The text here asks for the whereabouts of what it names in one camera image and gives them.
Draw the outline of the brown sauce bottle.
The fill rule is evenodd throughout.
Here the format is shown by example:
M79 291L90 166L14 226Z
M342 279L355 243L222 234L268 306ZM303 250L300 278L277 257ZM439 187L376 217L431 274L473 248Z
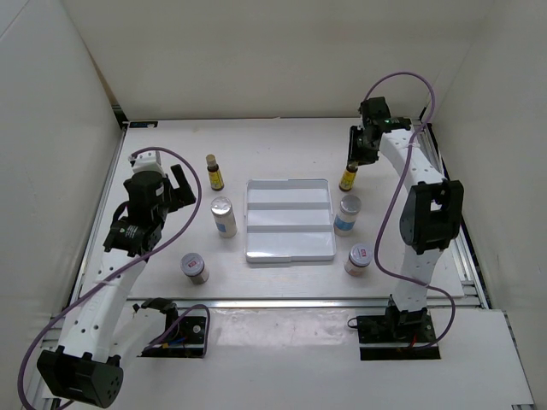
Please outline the brown sauce bottle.
M206 156L206 162L211 189L215 191L222 190L225 187L225 184L215 156L213 154L208 154Z
M357 171L358 166L355 163L349 163L346 166L343 175L338 183L338 187L341 191L347 192L352 190L356 180Z

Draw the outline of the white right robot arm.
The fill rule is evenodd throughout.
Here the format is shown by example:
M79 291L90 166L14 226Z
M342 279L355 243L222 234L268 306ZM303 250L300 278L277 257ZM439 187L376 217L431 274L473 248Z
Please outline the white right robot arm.
M358 112L362 123L350 128L347 163L372 165L384 156L400 178L396 193L408 193L399 219L403 265L392 275L399 283L384 320L385 334L401 342L426 315L434 268L460 231L464 188L433 166L415 141L411 120L392 116L384 97L362 101Z

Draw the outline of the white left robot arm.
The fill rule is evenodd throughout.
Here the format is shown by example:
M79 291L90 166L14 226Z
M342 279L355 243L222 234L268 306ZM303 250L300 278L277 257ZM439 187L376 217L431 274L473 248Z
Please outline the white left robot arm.
M124 181L128 199L112 217L96 286L81 297L79 314L56 350L38 357L38 371L54 395L100 408L118 396L123 356L111 349L129 291L157 248L168 214L196 207L200 197L181 166L171 171L176 186L159 165L135 166Z

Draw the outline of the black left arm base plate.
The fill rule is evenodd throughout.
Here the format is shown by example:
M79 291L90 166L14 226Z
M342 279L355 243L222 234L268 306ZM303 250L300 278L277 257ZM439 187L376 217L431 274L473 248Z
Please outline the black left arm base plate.
M180 313L171 303L162 310L166 315L165 331L147 345L141 357L204 359L209 342L211 313L203 304Z

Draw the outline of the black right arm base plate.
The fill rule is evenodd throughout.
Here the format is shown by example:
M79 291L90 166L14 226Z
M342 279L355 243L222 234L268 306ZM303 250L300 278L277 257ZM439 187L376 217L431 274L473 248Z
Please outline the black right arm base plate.
M389 305L381 315L350 318L347 326L357 331L361 361L441 359L426 307L409 312Z

